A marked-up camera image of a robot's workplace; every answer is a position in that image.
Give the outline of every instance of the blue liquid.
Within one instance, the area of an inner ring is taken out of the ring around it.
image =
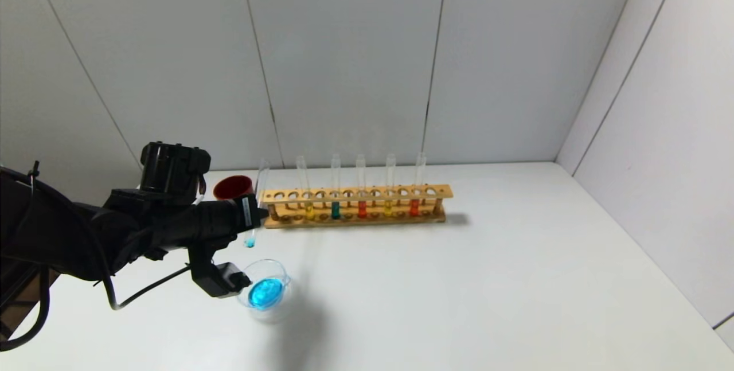
[[[331,203],[331,218],[339,219],[339,202]]]
[[[257,229],[250,231],[247,236],[247,240],[244,241],[244,245],[247,246],[247,248],[255,247],[255,232],[257,232]]]
[[[255,309],[265,311],[280,302],[283,297],[283,290],[285,290],[285,287],[280,279],[266,278],[252,287],[247,300]]]

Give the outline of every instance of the white wall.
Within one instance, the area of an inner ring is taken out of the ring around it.
[[[134,152],[199,146],[212,168],[280,165],[246,0],[50,0]]]
[[[411,163],[422,148],[430,162],[553,159],[624,0],[444,0],[443,16],[442,0],[50,3],[135,155],[160,139],[227,169],[334,151]]]
[[[627,0],[604,52],[584,104],[558,154],[559,165],[574,174],[599,125],[622,87],[663,0]]]
[[[441,0],[249,0],[286,166],[415,160]]]
[[[47,0],[0,0],[0,161],[73,201],[139,181],[129,151]]]
[[[554,160],[625,0],[445,0],[432,162]]]
[[[716,334],[734,351],[734,319],[729,319],[729,321],[724,322],[724,324],[716,329]]]
[[[710,324],[734,310],[732,0],[666,0],[576,172]]]

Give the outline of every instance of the test tube with red liquid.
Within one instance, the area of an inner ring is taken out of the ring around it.
[[[423,178],[425,175],[425,153],[420,152],[415,160],[415,181],[412,186],[412,193],[414,195],[420,194],[420,187],[423,185]],[[420,214],[419,211],[420,199],[411,199],[411,216],[417,216]]]
[[[367,201],[365,201],[365,196],[367,196],[365,165],[365,155],[357,155],[357,196],[360,197],[360,200],[358,202],[359,208],[357,210],[357,217],[361,219],[365,219],[367,217]]]

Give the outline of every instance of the test tube with yellow liquid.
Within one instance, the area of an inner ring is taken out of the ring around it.
[[[311,190],[309,188],[309,175],[307,175],[306,159],[303,156],[296,157],[296,169],[298,170],[298,178],[301,180],[301,191],[304,199],[311,198]],[[314,202],[306,202],[306,219],[314,220],[317,216],[314,212]]]
[[[393,200],[391,196],[395,195],[395,155],[388,154],[388,160],[385,162],[385,169],[387,170],[385,180],[385,216],[393,215]]]

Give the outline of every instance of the robotic arm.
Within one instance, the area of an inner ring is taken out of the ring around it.
[[[105,285],[113,309],[123,308],[147,290],[187,270],[212,297],[238,295],[251,284],[249,278],[229,262],[213,264],[213,254],[226,248],[238,233],[259,227],[268,216],[267,209],[257,208],[253,194],[192,204],[197,191],[205,190],[204,173],[209,171],[210,156],[204,150],[150,143],[143,149],[140,161],[144,165],[140,188],[115,189],[102,207],[73,204],[37,180],[38,162],[27,175],[3,167],[0,256],[3,260],[50,267],[79,279],[99,280]],[[140,256],[157,261],[178,248],[189,252],[187,267],[118,305],[113,274]],[[10,288],[5,285],[2,293],[0,306],[11,298]],[[48,301],[45,311],[48,312]],[[45,319],[43,290],[39,318],[42,316]],[[16,340],[3,342],[2,350],[27,341],[11,344]]]

